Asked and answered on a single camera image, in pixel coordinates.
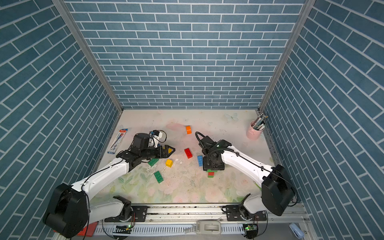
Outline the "light blue long lego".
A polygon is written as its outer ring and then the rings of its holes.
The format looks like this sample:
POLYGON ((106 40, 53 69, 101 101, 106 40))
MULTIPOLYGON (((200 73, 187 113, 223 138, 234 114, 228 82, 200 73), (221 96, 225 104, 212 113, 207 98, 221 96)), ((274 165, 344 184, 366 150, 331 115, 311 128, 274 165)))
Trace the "light blue long lego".
POLYGON ((199 156, 197 156, 197 159, 198 159, 199 167, 202 167, 203 166, 203 156, 199 155, 199 156))

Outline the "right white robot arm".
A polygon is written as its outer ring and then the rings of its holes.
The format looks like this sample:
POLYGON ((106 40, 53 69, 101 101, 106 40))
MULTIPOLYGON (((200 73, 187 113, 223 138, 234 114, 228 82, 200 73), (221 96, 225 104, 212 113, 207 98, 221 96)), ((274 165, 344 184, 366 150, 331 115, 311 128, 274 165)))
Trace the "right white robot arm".
POLYGON ((261 211, 269 211, 276 216, 283 215, 297 193, 283 166, 261 163, 242 153, 226 140, 215 142, 200 132, 195 132, 195 136, 204 155, 204 171, 223 171, 225 165, 229 165, 261 187, 260 194, 248 194, 240 202, 238 213, 243 219, 250 220, 261 211))

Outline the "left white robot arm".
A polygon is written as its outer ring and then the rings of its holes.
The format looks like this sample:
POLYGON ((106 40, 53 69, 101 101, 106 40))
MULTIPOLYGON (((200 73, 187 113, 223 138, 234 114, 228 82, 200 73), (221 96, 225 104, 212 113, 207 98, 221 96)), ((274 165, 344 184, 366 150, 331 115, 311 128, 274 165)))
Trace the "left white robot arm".
POLYGON ((116 218, 127 222, 134 219, 130 200, 113 196, 111 200, 92 205, 91 200, 106 186, 152 159, 167 159, 175 152, 169 145, 160 145, 151 134, 138 133, 130 147, 116 155, 109 164, 71 185, 57 186, 51 196, 43 224, 66 238, 72 238, 89 224, 116 218))

